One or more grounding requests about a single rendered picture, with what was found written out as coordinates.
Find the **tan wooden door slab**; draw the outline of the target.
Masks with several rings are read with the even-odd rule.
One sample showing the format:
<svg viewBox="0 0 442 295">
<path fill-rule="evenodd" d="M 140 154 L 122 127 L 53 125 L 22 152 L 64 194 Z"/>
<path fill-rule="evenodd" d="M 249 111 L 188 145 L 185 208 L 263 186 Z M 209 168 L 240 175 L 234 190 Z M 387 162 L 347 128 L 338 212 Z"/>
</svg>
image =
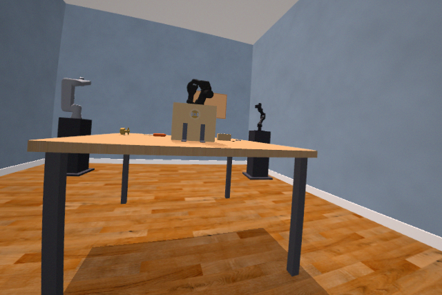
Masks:
<svg viewBox="0 0 442 295">
<path fill-rule="evenodd" d="M 197 111 L 199 116 L 193 118 L 191 112 Z M 171 140 L 182 140 L 183 123 L 187 126 L 187 141 L 200 141 L 200 127 L 205 124 L 204 141 L 215 142 L 217 106 L 173 103 Z"/>
</svg>

